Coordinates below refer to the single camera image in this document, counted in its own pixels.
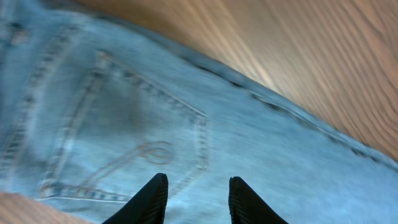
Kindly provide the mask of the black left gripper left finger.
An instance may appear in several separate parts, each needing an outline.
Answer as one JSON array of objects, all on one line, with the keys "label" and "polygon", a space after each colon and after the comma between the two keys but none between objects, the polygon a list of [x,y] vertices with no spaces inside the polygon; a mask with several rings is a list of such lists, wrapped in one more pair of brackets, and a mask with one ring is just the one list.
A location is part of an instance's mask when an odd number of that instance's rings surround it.
[{"label": "black left gripper left finger", "polygon": [[103,224],[163,224],[168,199],[166,174],[158,173]]}]

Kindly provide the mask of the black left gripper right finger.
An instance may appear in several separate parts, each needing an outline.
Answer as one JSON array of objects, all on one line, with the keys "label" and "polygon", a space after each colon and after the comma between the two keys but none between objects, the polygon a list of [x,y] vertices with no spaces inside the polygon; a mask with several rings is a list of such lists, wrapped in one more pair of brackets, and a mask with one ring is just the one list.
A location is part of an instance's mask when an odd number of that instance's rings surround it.
[{"label": "black left gripper right finger", "polygon": [[287,224],[240,177],[229,180],[228,205],[232,224]]}]

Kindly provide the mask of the light blue denim jeans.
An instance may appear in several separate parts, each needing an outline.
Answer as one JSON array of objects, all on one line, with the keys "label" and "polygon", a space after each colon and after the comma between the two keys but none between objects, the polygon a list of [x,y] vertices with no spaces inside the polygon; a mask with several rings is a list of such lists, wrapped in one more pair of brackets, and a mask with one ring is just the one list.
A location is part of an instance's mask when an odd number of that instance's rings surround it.
[{"label": "light blue denim jeans", "polygon": [[167,223],[396,223],[397,163],[232,68],[70,1],[1,2],[1,190],[101,223],[155,174]]}]

